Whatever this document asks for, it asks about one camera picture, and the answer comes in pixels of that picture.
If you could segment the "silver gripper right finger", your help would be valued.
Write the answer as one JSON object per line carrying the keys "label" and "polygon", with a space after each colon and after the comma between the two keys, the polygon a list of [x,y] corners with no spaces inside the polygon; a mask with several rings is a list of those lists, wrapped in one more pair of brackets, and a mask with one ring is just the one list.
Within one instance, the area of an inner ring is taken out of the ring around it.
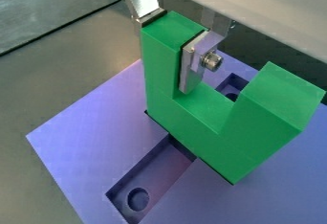
{"label": "silver gripper right finger", "polygon": [[223,57],[217,54],[217,50],[219,43],[227,37],[233,20],[205,8],[201,23],[207,30],[197,34],[182,49],[179,90],[185,94],[190,94],[202,82],[205,71],[217,72],[223,64]]}

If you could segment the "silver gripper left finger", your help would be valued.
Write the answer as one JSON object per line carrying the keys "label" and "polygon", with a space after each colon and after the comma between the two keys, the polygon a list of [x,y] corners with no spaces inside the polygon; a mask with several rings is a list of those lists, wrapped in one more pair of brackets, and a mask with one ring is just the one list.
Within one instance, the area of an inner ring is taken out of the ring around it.
{"label": "silver gripper left finger", "polygon": [[140,29],[164,16],[166,10],[159,5],[159,0],[124,0],[132,15],[135,34]]}

